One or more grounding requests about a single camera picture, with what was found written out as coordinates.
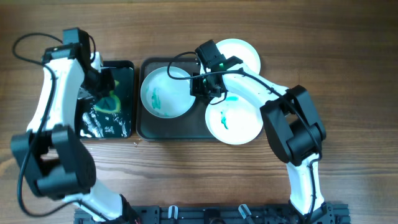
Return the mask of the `green yellow sponge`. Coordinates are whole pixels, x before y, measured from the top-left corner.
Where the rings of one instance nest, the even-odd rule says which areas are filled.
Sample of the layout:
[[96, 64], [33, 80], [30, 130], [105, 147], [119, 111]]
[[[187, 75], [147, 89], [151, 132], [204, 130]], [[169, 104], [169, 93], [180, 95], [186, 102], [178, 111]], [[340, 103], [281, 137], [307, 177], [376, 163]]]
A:
[[109, 92], [109, 96], [106, 96], [99, 100], [94, 105], [95, 111], [99, 111], [106, 114], [119, 113], [121, 110], [121, 101], [119, 97], [114, 93], [115, 90]]

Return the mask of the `white plate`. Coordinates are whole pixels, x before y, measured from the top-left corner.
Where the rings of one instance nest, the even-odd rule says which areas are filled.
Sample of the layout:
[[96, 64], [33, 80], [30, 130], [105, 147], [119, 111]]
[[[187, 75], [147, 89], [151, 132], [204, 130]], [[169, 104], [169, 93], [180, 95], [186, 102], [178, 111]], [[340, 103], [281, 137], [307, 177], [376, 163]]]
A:
[[252, 141], [263, 128], [259, 109], [231, 92], [210, 101], [205, 111], [205, 122], [217, 140], [231, 145]]
[[256, 49], [248, 42], [241, 39], [224, 39], [216, 43], [220, 54], [223, 54], [226, 59], [235, 56], [243, 62], [236, 64], [228, 70], [237, 70], [244, 68], [244, 70], [251, 75], [260, 75], [261, 59]]

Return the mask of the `light blue plate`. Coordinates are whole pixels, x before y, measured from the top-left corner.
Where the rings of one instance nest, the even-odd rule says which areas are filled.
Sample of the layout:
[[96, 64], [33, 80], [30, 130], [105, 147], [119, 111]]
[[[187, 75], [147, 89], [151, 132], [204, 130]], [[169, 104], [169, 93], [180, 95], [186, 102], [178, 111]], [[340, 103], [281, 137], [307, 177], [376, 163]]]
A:
[[167, 67], [160, 67], [143, 80], [141, 102], [156, 117], [176, 118], [193, 106], [195, 97], [190, 94], [189, 80], [170, 78]]

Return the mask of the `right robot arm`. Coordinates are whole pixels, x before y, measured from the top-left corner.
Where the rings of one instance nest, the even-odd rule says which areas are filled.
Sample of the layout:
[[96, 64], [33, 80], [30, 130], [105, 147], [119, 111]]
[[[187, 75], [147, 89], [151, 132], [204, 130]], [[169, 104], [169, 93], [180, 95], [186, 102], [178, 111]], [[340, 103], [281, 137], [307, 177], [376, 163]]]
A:
[[243, 60], [226, 58], [213, 40], [201, 44], [194, 54], [204, 72], [191, 77], [191, 94], [219, 98], [220, 103], [236, 94], [259, 110], [272, 151], [287, 164], [290, 202], [306, 223], [314, 221], [314, 212], [324, 202], [318, 162], [326, 131], [308, 91], [300, 85], [279, 86], [249, 73]]

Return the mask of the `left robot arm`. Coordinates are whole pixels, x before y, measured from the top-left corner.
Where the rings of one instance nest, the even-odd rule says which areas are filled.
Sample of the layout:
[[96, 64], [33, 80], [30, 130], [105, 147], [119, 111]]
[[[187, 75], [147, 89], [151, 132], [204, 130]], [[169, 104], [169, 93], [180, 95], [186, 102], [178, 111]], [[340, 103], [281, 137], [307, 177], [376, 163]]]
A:
[[104, 61], [94, 39], [79, 28], [65, 29], [58, 45], [38, 61], [44, 83], [35, 114], [24, 134], [11, 139], [20, 168], [17, 201], [27, 183], [36, 197], [76, 205], [85, 212], [77, 223], [140, 223], [126, 198], [108, 189], [84, 138], [126, 138], [132, 133], [134, 66], [128, 60]]

